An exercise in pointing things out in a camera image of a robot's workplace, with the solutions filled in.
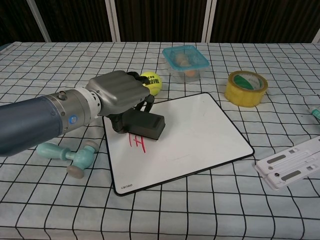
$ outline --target whiteboard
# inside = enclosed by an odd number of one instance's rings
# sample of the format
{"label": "whiteboard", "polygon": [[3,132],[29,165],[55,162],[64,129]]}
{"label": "whiteboard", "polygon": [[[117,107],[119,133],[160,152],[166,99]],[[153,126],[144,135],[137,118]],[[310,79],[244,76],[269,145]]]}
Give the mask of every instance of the whiteboard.
{"label": "whiteboard", "polygon": [[164,116],[158,140],[112,129],[103,118],[109,164],[118,195],[154,187],[248,157],[254,149],[208,93],[153,105]]}

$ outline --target checkered tablecloth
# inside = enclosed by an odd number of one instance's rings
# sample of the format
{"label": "checkered tablecloth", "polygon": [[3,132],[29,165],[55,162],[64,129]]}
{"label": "checkered tablecloth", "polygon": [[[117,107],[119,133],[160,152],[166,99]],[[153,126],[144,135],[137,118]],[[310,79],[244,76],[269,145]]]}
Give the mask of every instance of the checkered tablecloth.
{"label": "checkered tablecloth", "polygon": [[[73,151],[87,139],[100,145],[83,179],[67,175],[70,161],[44,159],[34,148],[0,158],[0,239],[320,239],[320,174],[273,191],[253,168],[256,160],[320,135],[308,112],[320,105],[320,45],[185,43],[211,65],[200,81],[184,84],[170,76],[162,55],[183,44],[15,42],[0,53],[0,105],[84,87],[114,70],[153,71],[163,80],[157,102],[209,92],[255,155],[119,197],[98,118],[52,140]],[[268,80],[257,107],[225,99],[228,74],[238,70]]]}

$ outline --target plastic container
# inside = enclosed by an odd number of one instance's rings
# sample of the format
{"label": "plastic container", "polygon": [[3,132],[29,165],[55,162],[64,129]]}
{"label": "plastic container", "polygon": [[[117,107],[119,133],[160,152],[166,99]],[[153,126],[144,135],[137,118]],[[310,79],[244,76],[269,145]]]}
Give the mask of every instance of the plastic container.
{"label": "plastic container", "polygon": [[192,45],[167,47],[162,54],[169,65],[171,76],[179,82],[199,80],[200,72],[209,66],[205,56]]}

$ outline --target tennis ball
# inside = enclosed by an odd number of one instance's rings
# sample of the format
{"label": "tennis ball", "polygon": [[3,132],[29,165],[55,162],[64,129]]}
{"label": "tennis ball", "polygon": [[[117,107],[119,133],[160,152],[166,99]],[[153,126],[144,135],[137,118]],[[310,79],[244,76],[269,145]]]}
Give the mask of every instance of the tennis ball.
{"label": "tennis ball", "polygon": [[162,88],[162,80],[158,76],[158,74],[152,71],[147,71],[142,73],[141,76],[147,77],[149,79],[150,84],[147,84],[147,85],[143,84],[143,85],[150,90],[150,94],[153,96],[157,95]]}

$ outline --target roll of tape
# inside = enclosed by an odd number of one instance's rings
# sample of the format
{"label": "roll of tape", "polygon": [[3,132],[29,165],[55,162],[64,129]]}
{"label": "roll of tape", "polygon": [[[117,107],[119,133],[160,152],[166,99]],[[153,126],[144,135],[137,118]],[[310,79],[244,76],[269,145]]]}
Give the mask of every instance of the roll of tape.
{"label": "roll of tape", "polygon": [[257,106],[268,88],[262,76],[251,71],[234,71],[228,77],[224,96],[241,107]]}

